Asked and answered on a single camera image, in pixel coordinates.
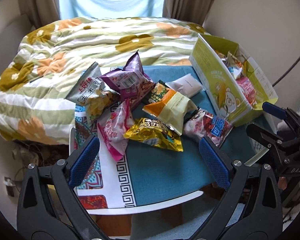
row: blue gripper pad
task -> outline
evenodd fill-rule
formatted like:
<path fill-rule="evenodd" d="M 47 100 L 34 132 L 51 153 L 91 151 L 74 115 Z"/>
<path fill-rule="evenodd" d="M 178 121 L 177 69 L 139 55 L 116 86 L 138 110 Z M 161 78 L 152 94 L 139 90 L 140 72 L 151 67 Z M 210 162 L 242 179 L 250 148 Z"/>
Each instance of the blue gripper pad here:
<path fill-rule="evenodd" d="M 68 182 L 70 188 L 77 187 L 82 183 L 84 176 L 87 174 L 93 160 L 96 158 L 99 149 L 99 138 L 94 137 L 87 147 L 83 149 L 81 155 L 70 169 Z"/>
<path fill-rule="evenodd" d="M 263 111 L 275 116 L 276 118 L 279 118 L 281 120 L 287 119 L 286 110 L 282 109 L 281 107 L 275 106 L 269 102 L 264 102 L 262 104 L 262 109 Z"/>
<path fill-rule="evenodd" d="M 230 186 L 229 171 L 205 138 L 199 142 L 199 152 L 218 186 L 227 190 Z"/>

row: green box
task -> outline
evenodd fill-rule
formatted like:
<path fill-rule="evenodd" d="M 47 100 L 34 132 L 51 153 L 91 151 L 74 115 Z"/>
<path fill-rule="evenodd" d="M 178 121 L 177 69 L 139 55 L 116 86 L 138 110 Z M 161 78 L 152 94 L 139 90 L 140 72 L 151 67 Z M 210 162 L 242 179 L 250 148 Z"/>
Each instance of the green box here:
<path fill-rule="evenodd" d="M 241 62 L 244 72 L 256 90 L 256 105 L 251 106 L 241 88 L 228 71 L 215 50 L 227 55 L 230 51 Z M 262 114 L 262 104 L 274 104 L 278 96 L 265 74 L 254 59 L 233 41 L 212 35 L 198 35 L 198 40 L 189 58 L 210 101 L 219 117 L 234 126 L 251 122 Z"/>

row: orange and cream snack bag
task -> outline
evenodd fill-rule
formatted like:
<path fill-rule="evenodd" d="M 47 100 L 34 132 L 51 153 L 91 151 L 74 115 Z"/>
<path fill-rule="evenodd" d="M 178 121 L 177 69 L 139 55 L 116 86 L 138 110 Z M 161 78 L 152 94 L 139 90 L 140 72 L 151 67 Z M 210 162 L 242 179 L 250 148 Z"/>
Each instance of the orange and cream snack bag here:
<path fill-rule="evenodd" d="M 184 116 L 187 112 L 197 109 L 192 100 L 171 89 L 164 95 L 160 102 L 146 105 L 142 110 L 156 117 L 171 130 L 181 135 Z"/>

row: metal bolt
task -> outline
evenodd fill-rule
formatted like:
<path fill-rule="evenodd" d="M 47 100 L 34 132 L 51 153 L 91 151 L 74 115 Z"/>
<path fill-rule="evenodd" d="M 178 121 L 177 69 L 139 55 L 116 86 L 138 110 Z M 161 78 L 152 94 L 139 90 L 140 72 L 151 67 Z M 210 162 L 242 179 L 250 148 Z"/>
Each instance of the metal bolt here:
<path fill-rule="evenodd" d="M 57 161 L 57 165 L 59 165 L 59 166 L 62 166 L 65 163 L 66 163 L 65 159 L 60 159 L 60 160 Z"/>
<path fill-rule="evenodd" d="M 263 165 L 263 167 L 268 171 L 271 170 L 271 166 L 269 164 L 265 164 Z"/>
<path fill-rule="evenodd" d="M 234 164 L 234 166 L 239 167 L 239 166 L 242 165 L 242 162 L 241 162 L 241 161 L 238 161 L 238 160 L 234 160 L 234 161 L 233 161 L 233 164 Z"/>
<path fill-rule="evenodd" d="M 28 169 L 29 169 L 29 170 L 32 170 L 34 167 L 35 167 L 35 164 L 34 164 L 34 163 L 30 163 L 30 164 L 28 165 Z"/>

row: bed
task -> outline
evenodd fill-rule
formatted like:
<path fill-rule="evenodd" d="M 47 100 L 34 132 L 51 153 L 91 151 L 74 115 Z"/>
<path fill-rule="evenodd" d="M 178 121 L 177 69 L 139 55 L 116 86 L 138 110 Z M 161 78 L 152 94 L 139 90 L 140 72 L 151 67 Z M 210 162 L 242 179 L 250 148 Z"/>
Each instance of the bed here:
<path fill-rule="evenodd" d="M 75 104 L 65 95 L 93 62 L 125 65 L 139 51 L 142 64 L 190 65 L 202 26 L 167 18 L 60 20 L 26 35 L 0 76 L 0 135 L 47 145 L 69 144 Z"/>

